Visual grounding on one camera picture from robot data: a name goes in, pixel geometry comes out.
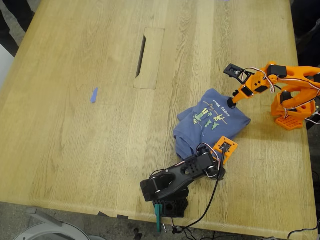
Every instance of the blue tape piece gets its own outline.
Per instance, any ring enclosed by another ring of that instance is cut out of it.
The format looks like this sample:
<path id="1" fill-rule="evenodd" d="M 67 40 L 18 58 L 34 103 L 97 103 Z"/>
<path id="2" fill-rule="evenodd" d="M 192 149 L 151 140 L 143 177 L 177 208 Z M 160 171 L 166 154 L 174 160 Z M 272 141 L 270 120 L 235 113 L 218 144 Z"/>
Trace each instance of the blue tape piece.
<path id="1" fill-rule="evenodd" d="M 96 102 L 97 94 L 98 94 L 98 88 L 96 87 L 96 88 L 93 90 L 92 97 L 91 97 L 91 99 L 90 99 L 90 102 L 91 102 L 92 104 L 94 104 L 94 103 Z"/>

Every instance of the wire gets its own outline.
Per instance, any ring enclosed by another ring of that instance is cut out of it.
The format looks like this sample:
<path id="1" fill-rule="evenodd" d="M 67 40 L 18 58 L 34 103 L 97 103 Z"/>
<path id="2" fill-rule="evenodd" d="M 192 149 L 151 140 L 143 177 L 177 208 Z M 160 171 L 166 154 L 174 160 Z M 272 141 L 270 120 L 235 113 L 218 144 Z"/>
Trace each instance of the wire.
<path id="1" fill-rule="evenodd" d="M 246 71 L 247 69 L 252 69 L 252 70 L 255 70 L 255 71 L 257 71 L 257 72 L 263 73 L 263 74 L 264 74 L 263 79 L 266 79 L 266 80 L 269 82 L 270 86 L 271 86 L 270 92 L 271 92 L 272 94 L 275 92 L 275 86 L 274 86 L 274 84 L 272 83 L 272 81 L 268 78 L 267 74 L 266 74 L 264 71 L 262 71 L 262 70 L 260 70 L 260 69 L 258 69 L 258 68 L 255 68 L 255 67 L 247 67 L 246 69 L 243 70 L 242 75 L 241 75 L 241 80 L 242 80 L 242 82 L 244 81 L 244 73 L 245 73 L 245 71 Z"/>
<path id="2" fill-rule="evenodd" d="M 310 119 L 308 119 L 308 118 L 305 118 L 305 120 L 307 120 L 307 121 L 309 121 L 309 122 L 312 122 L 312 123 L 314 123 L 315 125 L 320 125 L 320 123 L 317 123 L 317 122 L 315 122 L 315 121 L 312 121 L 312 120 L 310 120 Z"/>
<path id="3" fill-rule="evenodd" d="M 307 103 L 310 103 L 310 102 L 314 101 L 314 100 L 317 98 L 319 92 L 320 92 L 320 90 L 318 90 L 318 92 L 316 93 L 316 96 L 315 96 L 313 99 L 311 99 L 311 100 L 309 100 L 309 101 L 306 101 L 306 102 L 304 102 L 304 103 L 301 103 L 301 104 L 298 105 L 298 106 L 295 106 L 295 107 L 293 107 L 293 108 L 285 108 L 285 107 L 284 107 L 284 108 L 283 108 L 284 111 L 285 111 L 284 119 L 286 119 L 287 116 L 288 116 L 288 110 L 296 109 L 296 108 L 298 108 L 298 107 L 300 107 L 300 106 L 302 106 L 302 105 L 305 105 L 305 104 L 307 104 Z"/>
<path id="4" fill-rule="evenodd" d="M 151 173 L 149 179 L 151 179 L 151 177 L 152 177 L 156 172 L 160 172 L 160 171 L 164 171 L 164 169 L 155 170 L 153 173 Z"/>
<path id="5" fill-rule="evenodd" d="M 225 154 L 226 154 L 226 150 L 224 148 L 222 148 L 222 157 L 221 157 L 221 162 L 223 163 L 224 162 L 224 159 L 225 159 Z M 218 183 L 219 183 L 219 177 L 220 177 L 220 173 L 221 173 L 221 170 L 222 170 L 222 164 L 220 164 L 220 167 L 219 167 L 219 172 L 218 172 L 218 176 L 216 178 L 216 182 L 215 182 L 215 185 L 214 185 L 214 189 L 213 189 L 213 192 L 212 192 L 212 195 L 211 195 L 211 198 L 210 198 L 210 201 L 208 203 L 208 206 L 206 207 L 203 215 L 197 220 L 195 221 L 194 223 L 191 223 L 189 224 L 188 226 L 185 226 L 182 228 L 182 231 L 184 229 L 187 229 L 187 228 L 190 228 L 191 226 L 197 224 L 198 222 L 200 222 L 204 217 L 205 215 L 207 214 L 210 206 L 211 206 L 211 203 L 212 203 L 212 200 L 214 199 L 214 196 L 215 196 L 215 193 L 216 193 L 216 190 L 217 190 L 217 186 L 218 186 Z"/>
<path id="6" fill-rule="evenodd" d="M 282 88 L 277 86 L 277 85 L 274 85 L 277 89 L 280 89 L 282 91 Z"/>
<path id="7" fill-rule="evenodd" d="M 282 80 L 282 81 L 302 81 L 302 82 L 305 82 L 305 83 L 308 83 L 310 86 L 312 86 L 313 88 L 317 89 L 317 90 L 320 90 L 319 87 L 317 87 L 316 85 L 312 84 L 311 82 L 309 81 L 306 81 L 306 80 L 303 80 L 303 79 L 300 79 L 300 78 L 280 78 L 278 77 L 278 80 Z"/>
<path id="8" fill-rule="evenodd" d="M 189 233 L 191 234 L 191 237 L 193 237 L 193 239 L 194 240 L 197 240 L 193 235 L 192 235 L 192 232 L 190 231 L 190 229 L 189 228 L 186 228 L 188 231 L 189 231 Z"/>
<path id="9" fill-rule="evenodd" d="M 187 233 L 186 233 L 186 230 L 185 230 L 185 229 L 183 230 L 183 232 L 184 232 L 184 234 L 185 234 L 185 236 L 186 236 L 186 238 L 187 238 L 187 239 L 189 239 L 189 240 L 193 240 L 192 238 L 188 237 L 188 235 L 187 235 Z"/>
<path id="10" fill-rule="evenodd" d="M 301 230 L 292 231 L 292 232 L 290 232 L 290 233 L 288 234 L 287 240 L 290 240 L 290 236 L 291 236 L 292 234 L 300 233 L 300 232 L 303 232 L 303 231 L 313 231 L 313 230 L 316 230 L 316 229 L 318 229 L 319 224 L 320 224 L 320 219 L 319 219 L 319 221 L 317 222 L 316 227 L 314 227 L 314 228 L 304 228 L 304 229 L 301 229 Z"/>

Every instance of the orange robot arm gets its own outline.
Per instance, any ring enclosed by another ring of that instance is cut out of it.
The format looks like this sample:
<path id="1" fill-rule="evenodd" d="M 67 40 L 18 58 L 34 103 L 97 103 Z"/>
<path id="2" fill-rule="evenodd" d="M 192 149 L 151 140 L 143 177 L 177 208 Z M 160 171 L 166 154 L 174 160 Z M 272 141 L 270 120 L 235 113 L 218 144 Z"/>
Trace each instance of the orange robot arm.
<path id="1" fill-rule="evenodd" d="M 248 72 L 247 69 L 255 70 L 256 73 Z M 302 127 L 302 121 L 316 111 L 314 99 L 320 95 L 320 68 L 279 66 L 270 61 L 261 69 L 254 67 L 242 69 L 230 64 L 224 73 L 241 83 L 239 89 L 233 93 L 233 98 L 228 100 L 230 108 L 235 108 L 241 99 L 252 98 L 255 94 L 261 94 L 267 89 L 274 93 L 275 84 L 284 83 L 287 85 L 275 96 L 272 103 L 273 116 L 281 116 L 283 119 L 290 117 L 288 121 L 290 120 L 291 127 L 296 128 Z"/>

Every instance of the table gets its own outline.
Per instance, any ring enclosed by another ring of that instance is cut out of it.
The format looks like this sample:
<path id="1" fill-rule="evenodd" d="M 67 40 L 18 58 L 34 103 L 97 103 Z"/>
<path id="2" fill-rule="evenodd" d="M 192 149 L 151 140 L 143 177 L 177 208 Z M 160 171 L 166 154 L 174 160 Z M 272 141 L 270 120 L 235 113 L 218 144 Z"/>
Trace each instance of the table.
<path id="1" fill-rule="evenodd" d="M 42 1 L 0 92 L 0 201 L 155 222 L 139 183 L 179 162 L 176 115 L 209 88 L 230 96 L 229 63 L 270 60 L 297 64 L 287 0 Z M 286 238 L 316 225 L 307 132 L 276 125 L 273 98 L 238 104 L 251 123 L 195 227 Z M 175 223 L 197 220 L 213 187 L 193 183 Z"/>

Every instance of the blue t-shirt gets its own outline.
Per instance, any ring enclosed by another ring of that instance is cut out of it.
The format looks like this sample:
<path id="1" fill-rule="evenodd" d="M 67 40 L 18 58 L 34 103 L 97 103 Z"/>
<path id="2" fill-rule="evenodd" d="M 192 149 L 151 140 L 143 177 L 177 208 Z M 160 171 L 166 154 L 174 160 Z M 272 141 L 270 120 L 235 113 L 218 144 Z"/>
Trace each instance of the blue t-shirt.
<path id="1" fill-rule="evenodd" d="M 228 98 L 209 89 L 197 106 L 177 115 L 180 122 L 173 130 L 173 136 L 180 158 L 195 154 L 200 143 L 213 147 L 222 136 L 232 139 L 250 123 L 250 118 L 239 109 L 228 107 Z"/>

